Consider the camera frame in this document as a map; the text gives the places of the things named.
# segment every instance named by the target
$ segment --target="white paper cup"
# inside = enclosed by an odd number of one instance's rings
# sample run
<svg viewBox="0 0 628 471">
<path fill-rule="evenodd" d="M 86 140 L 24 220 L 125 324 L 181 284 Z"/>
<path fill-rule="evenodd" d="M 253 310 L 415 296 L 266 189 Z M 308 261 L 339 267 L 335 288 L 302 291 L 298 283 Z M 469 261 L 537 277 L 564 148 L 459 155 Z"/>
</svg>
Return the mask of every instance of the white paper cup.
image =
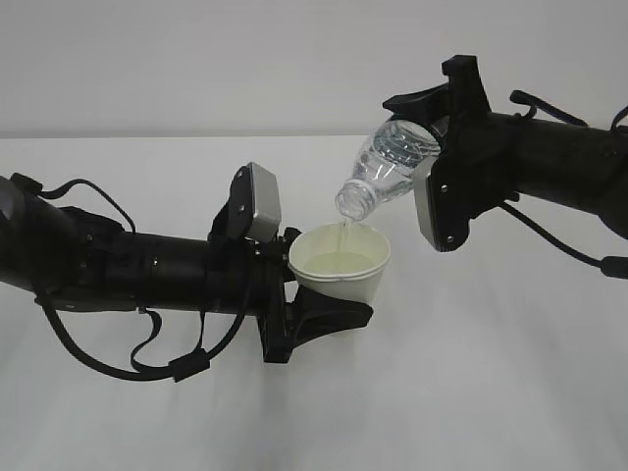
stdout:
<svg viewBox="0 0 628 471">
<path fill-rule="evenodd" d="M 370 226 L 352 223 L 342 249 L 368 258 L 368 269 L 331 275 L 306 269 L 314 257 L 338 250 L 340 228 L 341 224 L 329 224 L 300 235 L 290 247 L 288 266 L 300 285 L 327 296 L 370 304 L 391 258 L 388 240 Z"/>
</svg>

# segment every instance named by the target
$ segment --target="white table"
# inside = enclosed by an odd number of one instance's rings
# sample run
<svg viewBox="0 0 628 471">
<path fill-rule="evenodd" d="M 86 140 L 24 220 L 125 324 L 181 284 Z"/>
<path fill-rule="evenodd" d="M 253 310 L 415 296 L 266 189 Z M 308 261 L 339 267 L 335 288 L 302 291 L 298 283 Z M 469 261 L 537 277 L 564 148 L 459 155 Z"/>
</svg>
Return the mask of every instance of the white table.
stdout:
<svg viewBox="0 0 628 471">
<path fill-rule="evenodd" d="M 0 174 L 47 187 L 93 179 L 142 232 L 204 238 L 231 178 L 255 160 L 279 180 L 283 226 L 338 219 L 334 195 L 362 137 L 0 140 Z M 88 189 L 63 202 L 116 217 Z M 596 256 L 628 242 L 593 216 L 520 207 Z M 367 329 L 265 365 L 247 319 L 212 368 L 178 385 L 129 384 L 78 364 L 30 293 L 0 287 L 3 470 L 608 470 L 628 466 L 628 285 L 556 251 L 498 210 L 458 251 L 435 252 L 412 198 L 368 221 L 392 261 Z M 128 366 L 150 325 L 133 313 L 63 314 L 77 341 Z M 212 316 L 205 344 L 232 318 Z M 141 358 L 195 342 L 166 313 Z"/>
</svg>

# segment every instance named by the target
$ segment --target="clear plastic bottle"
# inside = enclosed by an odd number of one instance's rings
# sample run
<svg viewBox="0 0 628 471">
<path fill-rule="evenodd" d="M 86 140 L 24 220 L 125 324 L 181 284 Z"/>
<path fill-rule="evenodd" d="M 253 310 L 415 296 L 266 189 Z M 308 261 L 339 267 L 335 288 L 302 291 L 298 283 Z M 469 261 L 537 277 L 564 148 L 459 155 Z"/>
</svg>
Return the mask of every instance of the clear plastic bottle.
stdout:
<svg viewBox="0 0 628 471">
<path fill-rule="evenodd" d="M 436 139 L 419 125 L 386 121 L 362 145 L 351 178 L 336 196 L 338 210 L 353 221 L 363 220 L 381 203 L 410 191 L 415 167 L 440 153 Z"/>
</svg>

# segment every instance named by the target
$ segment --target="white background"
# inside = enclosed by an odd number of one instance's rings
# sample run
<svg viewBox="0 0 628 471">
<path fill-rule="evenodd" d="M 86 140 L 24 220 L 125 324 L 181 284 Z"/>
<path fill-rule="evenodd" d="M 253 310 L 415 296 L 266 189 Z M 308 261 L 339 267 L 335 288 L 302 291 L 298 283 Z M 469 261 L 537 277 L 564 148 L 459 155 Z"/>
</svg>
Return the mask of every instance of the white background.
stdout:
<svg viewBox="0 0 628 471">
<path fill-rule="evenodd" d="M 366 133 L 396 93 L 479 57 L 607 126 L 628 102 L 625 0 L 1 0 L 0 136 Z"/>
<path fill-rule="evenodd" d="M 333 195 L 362 137 L 0 141 L 2 173 L 54 187 L 94 179 L 141 231 L 205 237 L 231 178 L 255 159 L 277 174 L 284 224 L 335 221 Z M 88 190 L 62 203 L 114 216 Z M 626 242 L 593 216 L 522 209 L 595 256 Z M 247 319 L 212 368 L 181 384 L 128 384 L 78 364 L 30 293 L 0 287 L 3 470 L 619 470 L 628 465 L 626 282 L 564 256 L 499 211 L 436 253 L 412 198 L 369 219 L 392 243 L 370 325 L 264 365 Z M 87 351 L 128 366 L 150 323 L 64 314 Z M 142 359 L 195 342 L 197 317 L 166 315 Z M 212 316 L 206 344 L 231 322 Z"/>
</svg>

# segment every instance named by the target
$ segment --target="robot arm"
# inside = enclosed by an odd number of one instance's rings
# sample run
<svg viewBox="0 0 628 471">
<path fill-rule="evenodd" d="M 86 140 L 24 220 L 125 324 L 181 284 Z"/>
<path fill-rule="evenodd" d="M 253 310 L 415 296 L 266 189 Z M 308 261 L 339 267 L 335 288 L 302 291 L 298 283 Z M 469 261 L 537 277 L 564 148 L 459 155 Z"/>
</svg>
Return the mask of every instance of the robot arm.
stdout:
<svg viewBox="0 0 628 471">
<path fill-rule="evenodd" d="M 596 130 L 516 90 L 511 101 L 529 111 L 504 115 L 491 110 L 475 57 L 455 56 L 443 63 L 443 72 L 448 83 L 384 103 L 392 120 L 423 127 L 441 146 L 440 155 L 423 160 L 412 175 L 421 233 L 430 244 L 455 250 L 469 237 L 469 221 L 496 207 L 560 244 L 505 202 L 518 200 L 519 193 L 597 214 L 628 238 L 628 132 L 617 125 L 628 109 L 609 131 Z M 560 122 L 536 119 L 538 110 Z M 558 247 L 582 258 L 564 244 Z M 628 278 L 628 260 L 583 261 Z"/>
<path fill-rule="evenodd" d="M 46 199 L 88 184 L 108 199 L 130 223 L 74 207 L 58 208 Z M 300 232 L 278 235 L 281 221 L 275 176 L 255 163 L 240 168 L 230 197 L 205 240 L 140 234 L 131 218 L 98 186 L 72 181 L 53 191 L 15 174 L 0 178 L 0 281 L 33 291 L 66 349 L 86 366 L 115 378 L 180 381 L 209 368 L 230 342 L 244 316 L 255 316 L 264 361 L 287 363 L 292 350 L 313 339 L 364 327 L 370 306 L 327 297 L 299 287 L 286 302 L 284 284 L 294 280 L 288 250 Z M 226 336 L 209 351 L 199 345 L 167 366 L 134 360 L 136 371 L 111 367 L 82 351 L 57 311 L 134 311 L 150 315 L 153 332 L 161 319 L 155 308 L 235 314 Z"/>
</svg>

